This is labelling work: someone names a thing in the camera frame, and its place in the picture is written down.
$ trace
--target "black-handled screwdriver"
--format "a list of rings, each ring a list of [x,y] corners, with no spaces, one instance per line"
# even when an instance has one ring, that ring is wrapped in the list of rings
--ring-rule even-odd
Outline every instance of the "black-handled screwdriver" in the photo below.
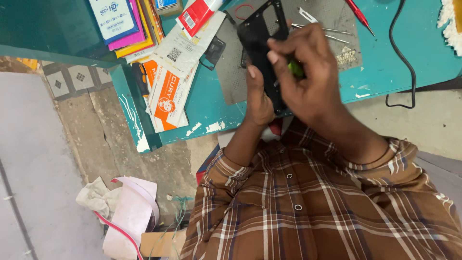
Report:
[[[149,89],[147,86],[147,74],[143,64],[139,62],[135,62],[132,64],[132,72],[135,76],[136,84],[140,89],[141,95],[145,98],[146,106],[149,109],[150,114],[152,115],[151,108],[149,107],[148,97],[149,97]]]

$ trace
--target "screwdriver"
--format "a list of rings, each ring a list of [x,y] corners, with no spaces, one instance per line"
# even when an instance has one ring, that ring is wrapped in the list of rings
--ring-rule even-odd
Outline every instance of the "screwdriver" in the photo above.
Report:
[[[369,23],[366,20],[366,17],[363,15],[363,12],[356,6],[356,4],[353,2],[353,0],[345,0],[345,2],[350,6],[351,10],[353,11],[354,15],[358,18],[358,20],[364,24],[372,33],[372,35],[375,37],[374,32],[372,29],[369,27]]]
[[[149,97],[149,90],[147,89],[147,74],[143,64],[139,62],[135,62],[132,64],[132,72],[135,76],[136,84],[140,89],[141,95],[145,99],[146,106],[149,109],[150,114],[152,115],[151,108],[149,107],[149,103],[147,98]]]

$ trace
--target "stack of packages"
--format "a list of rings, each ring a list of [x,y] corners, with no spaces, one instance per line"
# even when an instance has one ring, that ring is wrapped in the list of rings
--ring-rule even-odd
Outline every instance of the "stack of packages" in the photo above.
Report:
[[[104,43],[127,63],[149,56],[164,38],[150,0],[90,0]]]
[[[147,86],[140,88],[147,87],[149,91],[146,112],[159,133],[189,125],[184,105],[199,59],[225,14],[218,11],[224,0],[189,0],[176,19],[177,24],[164,38],[152,1],[157,8],[162,2],[90,0],[90,3],[109,49],[127,63],[136,62],[146,75]]]
[[[180,18],[185,14],[189,17],[188,11],[191,12],[196,3],[205,4],[204,0],[190,0]],[[150,113],[156,133],[189,125],[184,106],[199,58],[225,18],[224,13],[217,11],[220,5],[213,12],[206,9],[202,19],[189,18],[193,25],[187,28],[195,29],[194,33],[185,33],[185,26],[177,19],[177,24],[149,58],[139,61],[146,72],[150,91],[146,112]]]

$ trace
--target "blue package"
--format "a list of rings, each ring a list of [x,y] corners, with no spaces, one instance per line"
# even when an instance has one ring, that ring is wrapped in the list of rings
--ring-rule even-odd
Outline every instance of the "blue package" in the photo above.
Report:
[[[128,0],[89,1],[105,45],[139,31]]]
[[[154,0],[156,3],[156,8],[159,9],[164,6],[173,5],[176,3],[176,0]]]

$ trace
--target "barcode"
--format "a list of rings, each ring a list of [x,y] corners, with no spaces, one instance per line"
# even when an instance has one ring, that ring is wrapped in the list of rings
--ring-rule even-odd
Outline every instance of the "barcode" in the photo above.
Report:
[[[194,25],[196,25],[196,23],[189,16],[188,12],[184,12],[183,19],[188,24],[190,29],[192,29]]]
[[[173,49],[170,51],[170,53],[167,55],[167,57],[171,60],[173,60],[174,62],[176,62],[176,59],[178,59],[178,57],[181,55],[181,51],[175,47],[173,47]]]

